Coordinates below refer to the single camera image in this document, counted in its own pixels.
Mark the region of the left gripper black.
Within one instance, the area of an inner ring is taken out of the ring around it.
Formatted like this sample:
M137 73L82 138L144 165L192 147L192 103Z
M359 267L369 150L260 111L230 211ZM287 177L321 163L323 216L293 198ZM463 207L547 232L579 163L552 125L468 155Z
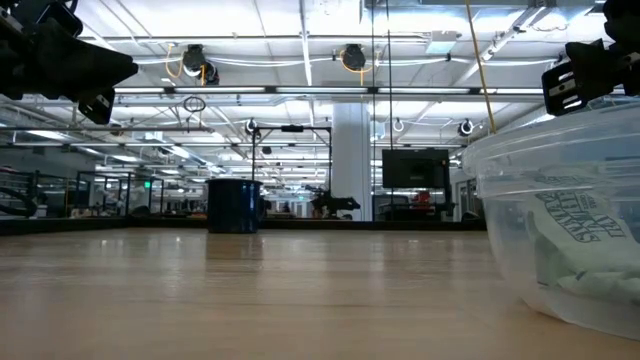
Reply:
M136 75L129 55L80 41L56 21L36 24L42 9L0 9L0 95L66 98L92 122L111 118L113 87Z

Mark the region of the clear plastic bowl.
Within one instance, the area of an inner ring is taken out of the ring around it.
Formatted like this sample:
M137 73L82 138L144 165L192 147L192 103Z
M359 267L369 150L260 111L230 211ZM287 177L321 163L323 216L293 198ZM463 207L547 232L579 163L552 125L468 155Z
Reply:
M640 102L577 112L477 141L463 153L476 181L489 241L510 288L531 308L571 324L640 341L640 307L574 295L550 243L532 235L526 200L594 191L640 241Z

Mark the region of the black monitor screen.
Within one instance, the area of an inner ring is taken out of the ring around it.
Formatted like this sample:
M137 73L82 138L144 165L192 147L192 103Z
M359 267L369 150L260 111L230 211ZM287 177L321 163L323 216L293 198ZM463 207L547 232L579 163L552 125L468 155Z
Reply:
M450 185L447 150L383 150L384 188L445 189Z

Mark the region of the dark blue mug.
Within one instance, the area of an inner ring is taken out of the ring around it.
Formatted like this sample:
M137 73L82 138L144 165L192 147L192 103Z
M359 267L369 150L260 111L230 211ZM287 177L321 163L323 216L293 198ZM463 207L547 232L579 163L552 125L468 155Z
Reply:
M263 206L262 183L255 180L217 178L207 181L207 229L215 234L254 234Z

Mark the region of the white building column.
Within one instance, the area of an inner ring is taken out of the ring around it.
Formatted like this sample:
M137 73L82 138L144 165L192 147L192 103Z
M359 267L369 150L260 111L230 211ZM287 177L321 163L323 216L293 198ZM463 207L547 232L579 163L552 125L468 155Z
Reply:
M372 215L370 114L366 103L335 103L332 123L331 191L335 197L353 197L359 210L355 221Z

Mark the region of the black frame workstation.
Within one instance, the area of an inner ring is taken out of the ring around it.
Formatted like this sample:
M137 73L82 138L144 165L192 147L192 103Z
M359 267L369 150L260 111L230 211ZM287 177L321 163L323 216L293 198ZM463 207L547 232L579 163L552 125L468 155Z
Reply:
M80 171L67 195L73 216L145 217L162 212L166 185L142 171Z

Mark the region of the black metal table frame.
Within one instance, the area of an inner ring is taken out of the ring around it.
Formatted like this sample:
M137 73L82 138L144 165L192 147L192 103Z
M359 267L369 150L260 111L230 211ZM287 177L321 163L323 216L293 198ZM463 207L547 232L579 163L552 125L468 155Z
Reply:
M73 231L96 231L124 228L206 229L206 219L196 218L83 218L83 219L12 219L0 220L0 236L29 235ZM475 222L356 222L345 220L263 220L265 230L343 230L343 231L486 231L484 221Z

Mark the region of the black frame stand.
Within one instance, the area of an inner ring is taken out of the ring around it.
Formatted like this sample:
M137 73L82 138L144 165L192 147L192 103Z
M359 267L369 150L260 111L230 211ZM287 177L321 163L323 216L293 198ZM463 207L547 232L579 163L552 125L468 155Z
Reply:
M257 125L250 135L250 179L262 183L266 218L329 218L331 155L330 127Z

